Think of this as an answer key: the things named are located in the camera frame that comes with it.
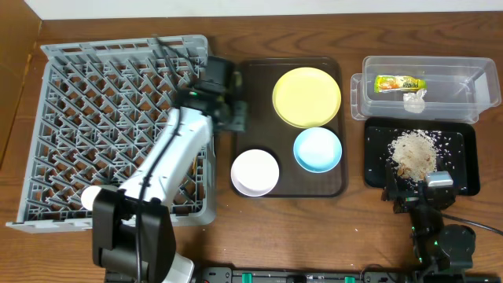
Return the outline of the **rice food scraps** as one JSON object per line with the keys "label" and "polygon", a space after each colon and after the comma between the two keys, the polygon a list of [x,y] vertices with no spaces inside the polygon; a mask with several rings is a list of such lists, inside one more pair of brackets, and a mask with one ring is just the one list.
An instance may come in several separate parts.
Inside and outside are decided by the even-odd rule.
{"label": "rice food scraps", "polygon": [[404,134],[394,140],[391,147],[391,158],[398,164],[396,170],[392,169],[399,185],[415,186],[428,173],[439,171],[440,159],[426,134]]}

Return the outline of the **pink white bowl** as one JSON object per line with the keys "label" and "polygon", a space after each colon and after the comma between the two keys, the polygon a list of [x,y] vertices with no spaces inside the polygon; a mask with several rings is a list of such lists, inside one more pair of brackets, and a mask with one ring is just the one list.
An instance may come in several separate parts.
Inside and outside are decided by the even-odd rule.
{"label": "pink white bowl", "polygon": [[280,168],[276,159],[267,151],[250,149],[234,160],[230,177],[239,193],[247,197],[261,197],[278,183]]}

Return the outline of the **yellow round plate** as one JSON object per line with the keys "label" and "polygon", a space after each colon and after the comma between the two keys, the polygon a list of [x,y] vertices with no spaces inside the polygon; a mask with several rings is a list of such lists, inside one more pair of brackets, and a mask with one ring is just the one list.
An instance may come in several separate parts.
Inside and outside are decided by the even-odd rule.
{"label": "yellow round plate", "polygon": [[275,83],[273,107],[287,124],[298,128],[320,127],[340,110],[341,90],[327,72],[318,68],[294,68]]}

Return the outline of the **light blue bowl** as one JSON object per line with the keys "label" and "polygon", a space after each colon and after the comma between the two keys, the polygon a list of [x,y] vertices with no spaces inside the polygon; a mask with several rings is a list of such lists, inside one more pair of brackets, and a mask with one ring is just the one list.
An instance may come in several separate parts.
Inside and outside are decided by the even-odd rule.
{"label": "light blue bowl", "polygon": [[292,151],[300,167],[320,174],[331,171],[340,163],[343,146],[332,131],[324,127],[312,127],[297,136]]}

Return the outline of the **white tissue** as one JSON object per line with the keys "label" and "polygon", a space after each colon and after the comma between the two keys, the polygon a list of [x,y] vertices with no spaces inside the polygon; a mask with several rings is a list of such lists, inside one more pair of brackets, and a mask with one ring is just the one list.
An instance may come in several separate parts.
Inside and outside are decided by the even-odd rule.
{"label": "white tissue", "polygon": [[417,92],[403,94],[404,109],[415,114],[422,113],[425,109],[424,96],[426,93],[426,89],[420,89]]}

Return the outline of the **green orange snack wrapper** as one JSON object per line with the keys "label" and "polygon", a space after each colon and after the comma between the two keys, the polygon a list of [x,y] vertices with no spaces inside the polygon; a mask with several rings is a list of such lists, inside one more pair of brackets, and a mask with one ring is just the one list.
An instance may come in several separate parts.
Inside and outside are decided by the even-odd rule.
{"label": "green orange snack wrapper", "polygon": [[408,75],[378,75],[374,81],[374,92],[383,93],[394,90],[418,91],[427,89],[427,83]]}

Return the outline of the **white cup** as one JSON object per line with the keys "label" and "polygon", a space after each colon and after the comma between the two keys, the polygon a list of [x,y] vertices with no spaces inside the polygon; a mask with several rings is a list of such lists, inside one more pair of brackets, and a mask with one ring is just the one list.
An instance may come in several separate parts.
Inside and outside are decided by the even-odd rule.
{"label": "white cup", "polygon": [[93,210],[94,201],[101,190],[101,186],[89,186],[83,190],[81,195],[81,203],[86,210]]}

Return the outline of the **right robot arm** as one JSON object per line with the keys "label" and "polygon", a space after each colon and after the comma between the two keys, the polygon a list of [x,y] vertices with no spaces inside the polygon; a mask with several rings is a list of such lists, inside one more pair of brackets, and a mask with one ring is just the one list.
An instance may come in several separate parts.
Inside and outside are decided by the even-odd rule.
{"label": "right robot arm", "polygon": [[412,223],[410,237],[420,269],[405,282],[466,282],[465,271],[473,267],[475,231],[443,221],[442,211],[455,202],[457,190],[447,171],[426,174],[413,188],[400,187],[389,162],[381,199],[392,201],[395,214],[407,213]]}

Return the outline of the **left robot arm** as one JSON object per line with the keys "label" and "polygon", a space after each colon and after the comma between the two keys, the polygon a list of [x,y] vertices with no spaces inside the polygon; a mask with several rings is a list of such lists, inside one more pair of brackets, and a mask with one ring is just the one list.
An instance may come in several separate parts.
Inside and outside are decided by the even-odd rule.
{"label": "left robot arm", "polygon": [[83,206],[93,215],[93,262],[137,282],[190,282],[195,265],[179,255],[171,205],[200,150],[217,130],[244,129],[241,75],[221,57],[181,88],[167,124],[141,166],[120,186],[90,186]]}

